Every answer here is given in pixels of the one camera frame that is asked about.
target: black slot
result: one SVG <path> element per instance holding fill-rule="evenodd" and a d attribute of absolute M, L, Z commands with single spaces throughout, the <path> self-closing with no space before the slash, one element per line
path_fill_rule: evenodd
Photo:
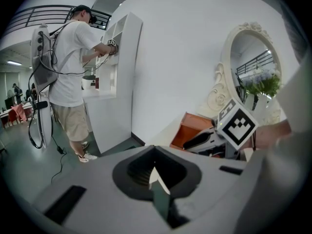
<path fill-rule="evenodd" d="M 235 175 L 241 175 L 243 172 L 243 169 L 239 168 L 234 168 L 234 167 L 229 167 L 229 166 L 220 166 L 219 168 L 221 171 L 230 173 L 230 174 L 235 174 Z"/>
<path fill-rule="evenodd" d="M 201 180 L 201 171 L 195 164 L 151 146 L 118 163 L 113 170 L 113 181 L 130 198 L 152 201 L 149 179 L 154 167 L 172 199 L 190 195 Z"/>
<path fill-rule="evenodd" d="M 71 186 L 56 202 L 53 203 L 44 215 L 52 221 L 62 224 L 85 191 L 86 189 L 81 186 Z"/>

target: ornate mirror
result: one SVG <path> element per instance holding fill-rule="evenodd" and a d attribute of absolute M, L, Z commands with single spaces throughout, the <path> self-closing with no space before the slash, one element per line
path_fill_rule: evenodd
<path fill-rule="evenodd" d="M 273 97 L 281 79 L 280 59 L 268 33 L 257 22 L 244 23 L 229 33 L 215 85 L 197 112 L 213 118 L 234 97 L 259 124 L 279 121 L 280 110 Z"/>

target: green leaves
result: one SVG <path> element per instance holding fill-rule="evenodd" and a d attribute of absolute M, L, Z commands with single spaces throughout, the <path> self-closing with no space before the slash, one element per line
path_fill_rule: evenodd
<path fill-rule="evenodd" d="M 261 80 L 258 84 L 251 83 L 243 85 L 247 92 L 253 95 L 263 93 L 271 97 L 277 94 L 280 87 L 280 78 L 277 75 L 272 75 L 271 78 Z"/>

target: sneaker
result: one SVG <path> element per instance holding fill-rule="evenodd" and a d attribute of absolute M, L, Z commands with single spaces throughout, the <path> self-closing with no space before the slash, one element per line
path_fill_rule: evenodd
<path fill-rule="evenodd" d="M 82 144 L 82 149 L 83 150 L 86 149 L 89 146 L 89 142 L 88 141 L 85 141 L 85 142 L 83 142 L 81 144 Z"/>
<path fill-rule="evenodd" d="M 89 162 L 89 160 L 94 160 L 98 158 L 97 156 L 91 155 L 89 153 L 85 153 L 83 157 L 80 157 L 80 156 L 78 157 L 79 157 L 79 160 L 83 163 L 86 163 L 86 162 Z"/>

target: floor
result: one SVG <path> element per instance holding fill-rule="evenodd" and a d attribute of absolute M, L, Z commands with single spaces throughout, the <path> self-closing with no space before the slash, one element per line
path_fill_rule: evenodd
<path fill-rule="evenodd" d="M 31 136 L 35 142 L 39 142 L 37 121 L 31 126 Z M 54 180 L 65 176 L 77 166 L 83 165 L 70 148 L 66 133 L 59 123 L 54 122 L 54 134 L 57 144 L 65 148 L 67 155 L 62 159 L 63 170 Z M 4 143 L 8 155 L 1 155 L 4 167 L 1 174 L 12 193 L 18 194 L 29 203 L 34 202 L 37 195 L 51 183 L 54 174 L 60 171 L 61 155 L 57 152 L 54 142 L 51 141 L 47 149 L 36 149 L 32 146 L 28 137 L 28 123 L 21 123 L 0 131 L 0 140 Z M 87 141 L 90 146 L 87 151 L 93 155 L 106 156 L 127 150 L 128 148 L 141 146 L 130 138 L 116 147 L 101 153 L 98 150 L 93 133 L 90 133 Z"/>

